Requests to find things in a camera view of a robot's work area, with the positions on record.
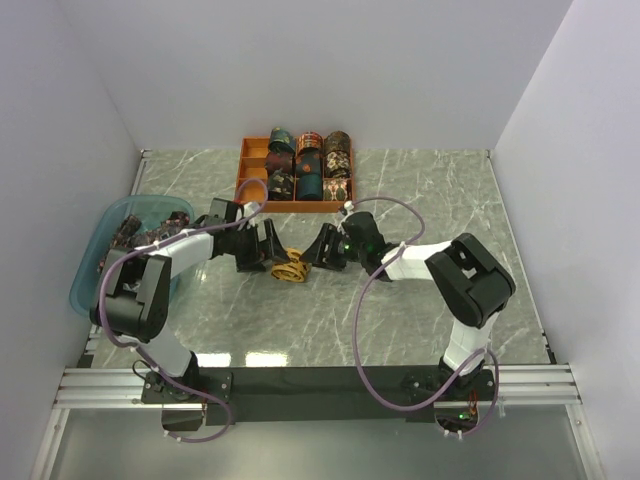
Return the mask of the yellow beetle print tie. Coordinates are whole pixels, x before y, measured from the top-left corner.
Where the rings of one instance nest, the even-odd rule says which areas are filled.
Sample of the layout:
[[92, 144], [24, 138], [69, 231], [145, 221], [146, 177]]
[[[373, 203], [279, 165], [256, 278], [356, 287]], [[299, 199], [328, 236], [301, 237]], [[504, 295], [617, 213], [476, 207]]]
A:
[[311, 265], [301, 260], [302, 252], [295, 248], [287, 248], [289, 261], [283, 264], [273, 264], [271, 276], [279, 281], [290, 283], [304, 283], [311, 271]]

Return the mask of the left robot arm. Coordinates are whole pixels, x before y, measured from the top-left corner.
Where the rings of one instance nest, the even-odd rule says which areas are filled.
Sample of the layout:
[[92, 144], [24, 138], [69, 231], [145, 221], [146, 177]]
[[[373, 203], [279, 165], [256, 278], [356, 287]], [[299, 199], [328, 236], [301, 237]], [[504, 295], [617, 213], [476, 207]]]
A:
[[175, 234], [163, 233], [140, 247], [114, 247], [106, 258], [91, 320], [119, 348], [149, 367], [152, 387], [162, 385], [180, 402], [210, 401], [194, 352], [167, 324], [171, 282], [184, 271], [219, 256], [234, 258], [240, 272], [262, 271], [289, 256], [274, 224], [257, 221], [260, 204], [215, 198], [207, 214]]

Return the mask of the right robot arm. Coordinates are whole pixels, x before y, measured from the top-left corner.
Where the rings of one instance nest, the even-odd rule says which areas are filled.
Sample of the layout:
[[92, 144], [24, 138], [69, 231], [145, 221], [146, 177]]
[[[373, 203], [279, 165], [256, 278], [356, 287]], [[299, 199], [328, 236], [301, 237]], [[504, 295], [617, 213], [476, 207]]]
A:
[[434, 394], [452, 399], [473, 390], [493, 325], [516, 291], [512, 276], [474, 235], [429, 245], [391, 243], [368, 211], [347, 215], [339, 226], [325, 223], [300, 260], [336, 271], [358, 262], [371, 281], [433, 282], [454, 318]]

